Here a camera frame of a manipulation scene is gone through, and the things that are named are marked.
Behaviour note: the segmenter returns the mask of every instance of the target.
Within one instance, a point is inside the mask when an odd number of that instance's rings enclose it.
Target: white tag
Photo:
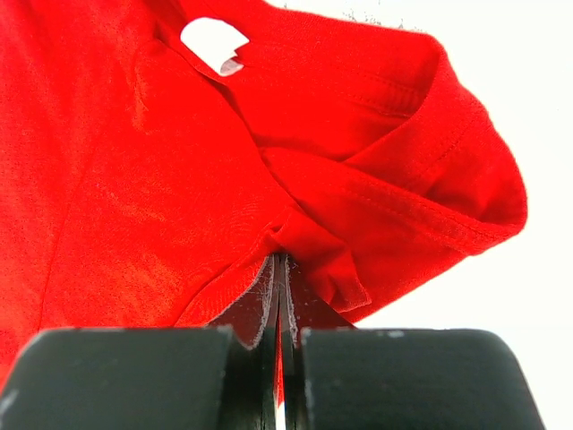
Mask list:
[[[224,21],[198,18],[181,31],[181,41],[220,76],[229,76],[243,68],[233,58],[249,39]]]

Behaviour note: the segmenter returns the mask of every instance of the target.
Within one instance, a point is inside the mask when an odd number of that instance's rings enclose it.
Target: seam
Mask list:
[[[306,51],[302,50],[299,47],[294,47],[292,45],[287,45],[287,44],[277,42],[277,41],[268,42],[268,41],[260,41],[259,39],[252,39],[252,40],[250,40],[250,43],[252,43],[255,46],[261,46],[261,47],[277,47],[277,48],[281,48],[281,49],[288,49],[288,50],[291,50],[293,52],[302,54],[305,57],[308,54]],[[334,62],[329,61],[328,59],[324,59],[324,58],[321,58],[321,63],[328,65],[328,66],[331,66],[332,68],[337,69],[338,71],[340,71],[342,73],[349,73],[349,74],[352,74],[354,76],[359,76],[361,78],[364,78],[364,79],[367,79],[367,80],[373,81],[373,82],[381,82],[385,85],[389,85],[391,87],[394,87],[397,90],[411,92],[414,95],[416,95],[417,97],[422,97],[421,91],[419,91],[418,89],[409,87],[403,83],[393,81],[389,78],[385,78],[385,77],[380,76],[376,73],[366,72],[364,70],[360,70],[360,69],[355,68],[355,67],[344,67],[338,63],[334,63]]]
[[[260,64],[257,64],[257,65],[244,64],[244,65],[246,67],[251,68],[251,69],[261,69],[261,70],[264,70],[267,72],[273,72],[273,73],[276,72],[275,69],[273,69],[271,67],[265,67],[265,66],[260,65]],[[391,106],[392,103],[390,101],[387,101],[387,100],[369,99],[369,98],[366,98],[364,96],[359,96],[357,94],[342,91],[342,90],[337,89],[335,87],[332,87],[328,84],[325,84],[324,82],[321,82],[320,86],[325,90],[331,91],[333,94],[338,94],[339,96],[343,96],[344,98],[350,99],[351,101],[353,101],[354,103],[357,103],[358,105],[365,106],[367,108],[374,108],[374,109],[376,109],[376,111],[378,113],[380,113],[381,115],[384,115],[384,116],[397,116],[397,117],[408,119],[412,115],[412,114],[408,114],[408,113],[404,113],[404,112],[399,112],[397,109],[392,108],[392,106]]]
[[[448,155],[448,153],[450,153],[453,149],[455,149],[456,146],[458,145],[458,142],[459,142],[459,139],[458,139],[455,143],[453,143],[452,145],[450,145],[450,147],[442,154],[442,156],[441,156],[439,159],[443,159],[444,157],[446,157],[446,156]],[[367,186],[368,186],[369,188],[371,188],[371,189],[372,189],[372,188],[379,188],[378,185],[377,185],[369,176],[367,176],[367,175],[365,175],[365,174],[362,174],[362,172],[360,172],[360,173],[361,173],[361,176],[362,176],[361,182],[362,182],[364,185],[367,185]],[[346,192],[352,194],[352,195],[355,195],[356,197],[360,197],[361,199],[366,200],[367,202],[370,202],[374,207],[377,207],[377,208],[382,209],[382,210],[388,209],[387,206],[382,206],[382,205],[380,205],[379,203],[377,203],[376,201],[374,201],[371,197],[368,197],[368,196],[366,196],[365,194],[359,193],[359,192],[357,192],[357,191],[355,191],[355,190],[351,190],[351,189],[349,189],[347,186],[346,186],[346,187],[342,187],[341,189],[342,189],[343,191],[346,191]],[[409,190],[404,190],[404,191],[405,191],[406,193],[409,193],[409,194],[412,194],[412,193],[413,193],[413,192],[411,192],[411,191],[409,191]],[[421,195],[416,194],[416,196],[417,196],[418,199],[419,199],[419,201],[415,203],[417,206],[422,207],[423,209],[426,209],[426,210],[431,211],[431,212],[433,212],[433,213],[439,214],[441,217],[443,217],[443,218],[445,218],[445,219],[447,219],[447,220],[449,220],[449,221],[452,221],[453,223],[455,223],[456,225],[458,225],[458,226],[460,226],[460,227],[462,227],[462,228],[467,228],[467,229],[469,229],[469,230],[475,232],[475,233],[476,233],[477,235],[479,235],[479,236],[486,237],[486,238],[489,238],[489,239],[497,239],[497,238],[500,238],[500,237],[504,237],[503,235],[499,235],[499,234],[495,234],[495,233],[487,233],[487,232],[478,230],[478,229],[476,229],[476,228],[474,228],[474,227],[471,227],[471,226],[468,225],[467,223],[465,223],[465,222],[463,222],[463,221],[461,221],[461,220],[459,220],[459,219],[454,218],[451,214],[444,213],[444,211],[439,211],[439,210],[437,210],[436,208],[433,208],[431,205],[429,205],[428,203],[426,203],[426,202],[423,201],[423,197],[422,197]],[[401,212],[399,212],[399,211],[395,211],[395,210],[392,210],[392,211],[394,211],[396,214],[399,214],[400,216],[404,216],[404,215],[405,215],[405,213],[401,213]]]
[[[349,194],[350,196],[354,196],[354,197],[356,197],[356,198],[358,198],[358,199],[360,199],[360,200],[362,200],[362,201],[364,201],[364,202],[367,202],[367,203],[370,204],[372,207],[374,207],[374,208],[376,208],[376,209],[379,209],[379,210],[381,210],[381,211],[387,211],[387,212],[389,212],[389,213],[391,213],[391,214],[393,214],[393,215],[398,215],[398,216],[401,217],[401,218],[408,217],[408,216],[407,216],[407,213],[402,212],[402,211],[397,211],[397,210],[395,210],[395,209],[391,209],[391,208],[388,207],[388,206],[384,206],[384,205],[380,204],[379,202],[375,201],[373,198],[368,197],[368,196],[366,196],[366,195],[364,195],[364,194],[362,194],[362,193],[359,193],[359,192],[357,192],[357,191],[350,190],[350,189],[348,189],[348,188],[342,188],[341,191],[343,191],[344,193]],[[428,204],[426,204],[426,203],[424,203],[424,202],[416,202],[416,205],[419,206],[419,207],[421,207],[421,208],[423,208],[423,209],[425,209],[425,210],[427,210],[427,211],[430,211],[430,212],[432,212],[432,213],[434,213],[434,214],[437,214],[437,215],[439,215],[439,216],[441,216],[441,217],[443,217],[443,218],[445,218],[445,219],[451,221],[451,222],[454,223],[457,227],[461,227],[461,228],[463,228],[463,229],[470,230],[470,231],[472,231],[473,233],[476,233],[476,234],[477,234],[478,236],[480,236],[480,237],[484,237],[484,238],[492,239],[492,240],[497,240],[497,239],[500,239],[500,238],[503,238],[503,237],[506,236],[506,235],[496,235],[496,234],[493,234],[493,233],[487,233],[487,232],[478,230],[477,228],[471,227],[471,226],[467,225],[466,223],[464,223],[464,222],[462,222],[462,221],[460,221],[460,220],[458,220],[458,219],[453,218],[451,215],[449,215],[449,214],[447,214],[447,213],[444,213],[444,212],[442,212],[442,211],[438,211],[436,208],[433,208],[433,207],[429,206]],[[427,224],[427,223],[424,223],[424,225],[427,226],[427,228],[430,228],[431,230],[435,231],[435,228],[434,228],[433,226],[431,226],[431,225],[429,225],[429,224]],[[442,235],[442,234],[439,233],[439,232],[435,232],[435,236],[438,236],[438,237],[449,237],[449,238],[454,239],[453,236],[450,236],[450,235]]]
[[[177,325],[177,323],[179,323],[179,320],[181,320],[181,318],[183,318],[183,316],[185,315],[185,313],[187,312],[187,309],[189,309],[189,305],[191,304],[191,302],[193,300],[195,300],[197,298],[197,296],[199,296],[203,290],[214,280],[217,280],[218,278],[220,278],[221,276],[223,276],[225,274],[225,272],[227,272],[229,270],[229,268],[232,266],[232,263],[229,264],[225,264],[223,267],[221,267],[218,271],[215,271],[214,273],[212,273],[210,275],[210,277],[205,280],[202,284],[202,286],[195,292],[195,294],[193,294],[191,297],[189,297],[189,300],[187,301],[187,303],[183,306],[183,309],[181,310],[181,312],[179,313],[179,315],[175,318],[175,321],[170,323],[169,326],[170,327],[174,327]]]
[[[452,153],[455,149],[458,148],[459,144],[461,143],[462,139],[464,138],[464,136],[466,135],[467,131],[469,130],[469,128],[475,123],[475,121],[477,120],[477,114],[478,111],[476,110],[469,118],[469,120],[467,121],[466,125],[462,128],[461,132],[459,133],[458,137],[450,144],[450,146],[448,146],[448,148],[446,148],[446,150],[444,150],[444,152],[442,152],[442,154],[440,156],[438,156],[436,159],[434,159],[433,161],[429,161],[426,164],[426,167],[421,171],[418,172],[417,175],[413,178],[411,178],[406,184],[405,184],[405,188],[407,189],[413,189],[415,188],[415,186],[417,184],[419,184],[419,182],[422,180],[423,176],[426,175],[426,173],[428,173],[428,171],[432,168],[434,168],[438,163],[440,163],[441,161],[443,161],[445,158],[448,157],[448,155],[450,153]]]
[[[90,157],[89,157],[88,161],[86,162],[86,167],[83,169],[83,172],[81,173],[80,180],[78,181],[78,184],[75,186],[75,189],[73,190],[72,197],[70,198],[70,201],[68,202],[67,207],[65,209],[64,219],[62,220],[62,223],[60,224],[60,228],[58,229],[58,232],[56,234],[56,242],[54,243],[54,251],[52,252],[52,256],[50,257],[50,263],[48,265],[46,282],[44,284],[44,292],[42,294],[42,303],[41,303],[41,307],[40,307],[40,314],[39,314],[39,319],[38,319],[37,331],[39,331],[42,327],[42,320],[44,317],[44,306],[46,303],[47,287],[48,287],[48,284],[49,284],[51,277],[52,277],[52,269],[54,267],[54,262],[56,261],[57,251],[58,251],[58,248],[60,246],[60,240],[61,240],[62,235],[64,233],[65,224],[67,223],[67,220],[70,216],[70,211],[72,209],[72,205],[75,202],[75,198],[76,198],[77,193],[80,191],[80,187],[83,184],[85,176],[88,172],[88,168],[91,166],[91,163],[93,162],[97,147],[98,147],[98,145],[96,143],[94,143],[94,149],[91,151]]]

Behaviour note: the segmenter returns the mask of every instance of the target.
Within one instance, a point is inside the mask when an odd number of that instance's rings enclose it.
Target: red t-shirt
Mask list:
[[[0,382],[40,329],[202,325],[279,250],[357,321],[525,224],[431,36],[261,0],[4,0],[0,36]]]

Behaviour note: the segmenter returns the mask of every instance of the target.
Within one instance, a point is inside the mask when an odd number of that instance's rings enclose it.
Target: white background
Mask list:
[[[479,328],[513,349],[548,430],[573,429],[573,4],[570,1],[272,0],[419,29],[449,52],[521,168],[526,229],[360,327]]]

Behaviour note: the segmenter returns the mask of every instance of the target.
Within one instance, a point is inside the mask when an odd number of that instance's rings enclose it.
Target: clothing label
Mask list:
[[[220,76],[230,76],[243,68],[235,50],[249,39],[224,21],[203,17],[185,26],[181,41]]]

